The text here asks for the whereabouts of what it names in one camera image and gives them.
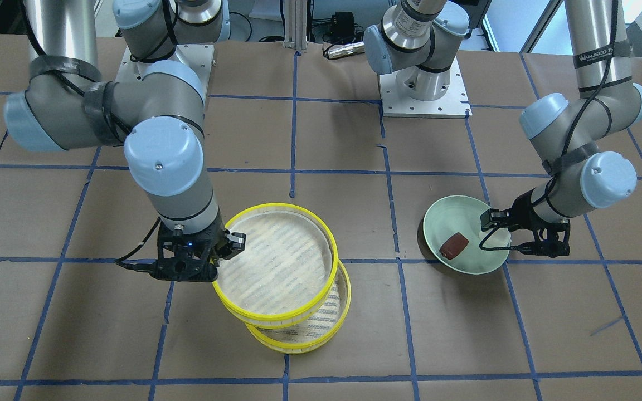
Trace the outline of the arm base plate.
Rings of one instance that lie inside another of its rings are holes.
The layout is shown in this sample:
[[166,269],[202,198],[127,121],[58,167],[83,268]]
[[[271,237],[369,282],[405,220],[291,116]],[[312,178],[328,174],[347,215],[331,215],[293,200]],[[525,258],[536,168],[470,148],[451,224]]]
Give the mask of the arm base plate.
[[125,49],[120,63],[116,83],[140,83],[152,74],[173,76],[197,91],[207,111],[208,86],[212,67],[215,64],[216,49],[212,44],[181,44],[168,60],[155,63],[132,61],[130,49]]
[[473,114],[457,58],[444,72],[413,66],[378,76],[378,85],[388,117],[463,119]]

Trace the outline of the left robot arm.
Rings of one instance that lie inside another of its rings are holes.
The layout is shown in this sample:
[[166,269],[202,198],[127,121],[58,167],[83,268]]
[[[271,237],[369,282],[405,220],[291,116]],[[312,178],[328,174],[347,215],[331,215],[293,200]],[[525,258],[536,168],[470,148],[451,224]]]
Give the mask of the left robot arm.
[[[454,234],[439,248],[446,259],[467,246],[482,251],[518,251],[548,257],[569,254],[569,219],[629,197],[635,168],[620,153],[597,142],[642,119],[642,86],[631,75],[631,43],[620,1],[566,2],[579,99],[559,93],[530,104],[520,125],[550,179],[505,210],[487,209],[472,226],[479,239]],[[405,91],[431,101],[446,83],[469,16],[449,1],[400,1],[382,21],[366,28],[365,54],[379,75],[406,75]]]

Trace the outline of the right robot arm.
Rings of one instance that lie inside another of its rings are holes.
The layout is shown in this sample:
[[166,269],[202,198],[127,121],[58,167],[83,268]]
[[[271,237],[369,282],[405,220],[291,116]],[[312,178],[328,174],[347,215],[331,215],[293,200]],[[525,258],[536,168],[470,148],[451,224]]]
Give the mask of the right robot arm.
[[123,148],[158,218],[154,262],[115,263],[158,280],[214,282],[246,236],[222,221],[203,153],[207,92],[184,45],[229,36],[226,1],[115,1],[139,80],[104,81],[91,1],[18,2],[33,49],[28,88],[7,98],[8,134],[26,150]]

